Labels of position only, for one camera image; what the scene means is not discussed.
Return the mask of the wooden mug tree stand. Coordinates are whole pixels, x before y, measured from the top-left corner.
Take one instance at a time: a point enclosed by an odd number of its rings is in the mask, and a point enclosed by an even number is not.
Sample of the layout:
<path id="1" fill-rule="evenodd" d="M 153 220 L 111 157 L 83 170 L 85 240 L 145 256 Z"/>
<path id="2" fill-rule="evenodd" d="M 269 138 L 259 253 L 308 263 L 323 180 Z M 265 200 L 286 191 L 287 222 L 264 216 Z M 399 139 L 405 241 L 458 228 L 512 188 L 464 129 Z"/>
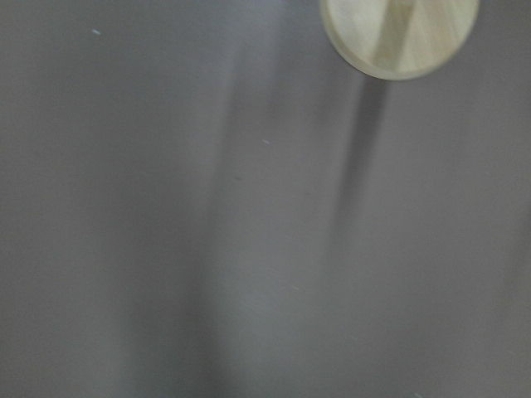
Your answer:
<path id="1" fill-rule="evenodd" d="M 381 80 L 411 80 L 454 57 L 471 34 L 480 2 L 356 1 L 319 3 L 324 30 L 352 67 Z"/>

